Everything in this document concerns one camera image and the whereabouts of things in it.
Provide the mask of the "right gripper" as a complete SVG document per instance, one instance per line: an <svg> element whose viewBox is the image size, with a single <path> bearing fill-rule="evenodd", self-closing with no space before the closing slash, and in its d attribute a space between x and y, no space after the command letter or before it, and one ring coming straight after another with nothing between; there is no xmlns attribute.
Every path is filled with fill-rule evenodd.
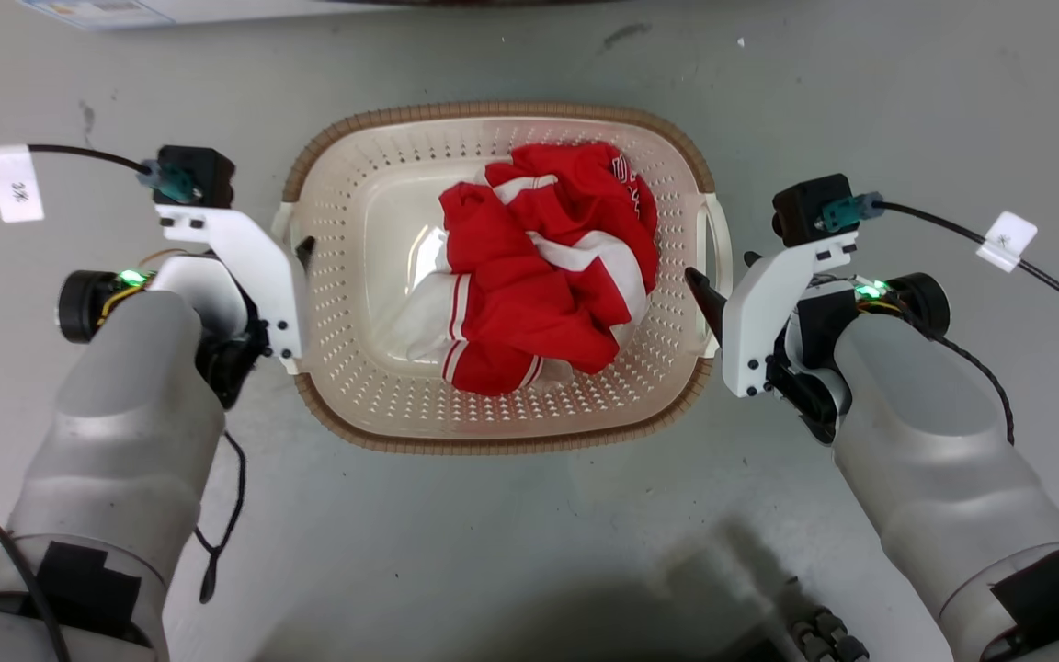
<svg viewBox="0 0 1059 662"><path fill-rule="evenodd" d="M762 260L760 253L746 251L747 268ZM723 310L726 298L698 269L684 271L708 337L722 343ZM777 336L768 359L768 381L782 401L790 402L811 435L832 447L837 427L848 414L852 395L834 362L837 340L857 317L852 281L816 276L791 308L786 326Z"/></svg>

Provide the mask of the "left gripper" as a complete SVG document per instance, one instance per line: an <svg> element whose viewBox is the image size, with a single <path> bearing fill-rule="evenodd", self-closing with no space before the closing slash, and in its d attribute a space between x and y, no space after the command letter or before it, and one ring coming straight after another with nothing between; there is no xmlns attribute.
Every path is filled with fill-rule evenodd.
<svg viewBox="0 0 1059 662"><path fill-rule="evenodd" d="M308 275L315 237L295 247L302 271ZM248 374L270 353L268 323L261 319L252 299L214 255L177 255L164 261L152 278L152 291L169 291L189 303L202 330L195 368L217 395L222 409L238 402Z"/></svg>

